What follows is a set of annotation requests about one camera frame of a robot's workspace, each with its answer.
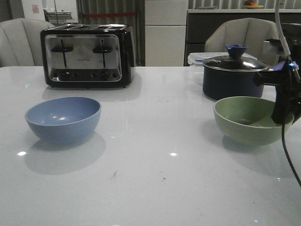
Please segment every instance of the chair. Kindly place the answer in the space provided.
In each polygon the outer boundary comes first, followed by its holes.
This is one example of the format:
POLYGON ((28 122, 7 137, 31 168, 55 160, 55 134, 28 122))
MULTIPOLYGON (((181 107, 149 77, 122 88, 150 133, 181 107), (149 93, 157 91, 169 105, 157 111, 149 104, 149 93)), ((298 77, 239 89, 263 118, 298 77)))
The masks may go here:
POLYGON ((243 18, 223 23, 205 43, 205 52, 227 52, 225 44, 243 44, 246 53, 274 65, 279 56, 262 53, 263 41, 278 39, 276 24, 269 20, 243 18))
POLYGON ((0 23, 0 67, 42 66, 40 31, 53 25, 18 18, 0 23))

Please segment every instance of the black toaster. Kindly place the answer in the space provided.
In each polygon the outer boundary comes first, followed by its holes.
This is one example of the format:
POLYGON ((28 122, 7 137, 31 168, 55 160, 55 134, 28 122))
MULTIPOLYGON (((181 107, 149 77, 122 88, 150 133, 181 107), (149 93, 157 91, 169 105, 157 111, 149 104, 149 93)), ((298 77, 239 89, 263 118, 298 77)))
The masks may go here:
POLYGON ((40 33, 46 84, 116 88, 132 82, 133 28, 126 24, 66 24, 40 33))

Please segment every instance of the black pot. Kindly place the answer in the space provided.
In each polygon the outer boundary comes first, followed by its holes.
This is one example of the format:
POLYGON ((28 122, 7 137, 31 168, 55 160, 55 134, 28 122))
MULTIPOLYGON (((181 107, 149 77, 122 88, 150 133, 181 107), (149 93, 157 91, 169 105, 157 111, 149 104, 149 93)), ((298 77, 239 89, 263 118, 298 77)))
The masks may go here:
POLYGON ((203 92, 214 100, 234 96, 262 97, 263 85, 256 86, 253 78, 257 72, 269 69, 260 60, 241 57, 217 56, 205 59, 203 92))

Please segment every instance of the green bowl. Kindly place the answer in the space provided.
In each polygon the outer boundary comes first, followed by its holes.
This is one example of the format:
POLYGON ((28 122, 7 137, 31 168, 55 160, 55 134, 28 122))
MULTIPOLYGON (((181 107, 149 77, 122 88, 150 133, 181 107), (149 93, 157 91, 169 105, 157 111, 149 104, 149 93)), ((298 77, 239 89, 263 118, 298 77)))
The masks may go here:
MULTIPOLYGON (((275 102, 257 97, 228 97, 215 103, 214 117, 221 131, 233 140, 248 145, 268 145, 281 138, 281 124, 271 119, 275 102)), ((285 121, 285 132, 294 116, 285 121)))

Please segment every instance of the white countertop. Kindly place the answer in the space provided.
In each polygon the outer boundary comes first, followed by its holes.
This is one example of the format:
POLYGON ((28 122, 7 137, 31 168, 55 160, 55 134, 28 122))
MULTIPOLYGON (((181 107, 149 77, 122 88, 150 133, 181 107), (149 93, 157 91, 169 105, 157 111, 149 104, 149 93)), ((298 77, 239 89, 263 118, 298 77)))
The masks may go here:
MULTIPOLYGON (((138 67, 125 89, 71 90, 47 86, 42 67, 0 68, 0 225, 300 226, 281 142, 225 137, 199 70, 138 67), (26 110, 66 96, 102 103, 95 132, 79 145, 40 141, 26 110)), ((299 175, 300 140, 297 121, 286 144, 299 175)))
MULTIPOLYGON (((301 13, 301 9, 280 9, 280 13, 301 13)), ((275 13, 274 8, 260 9, 188 9, 188 13, 275 13)))

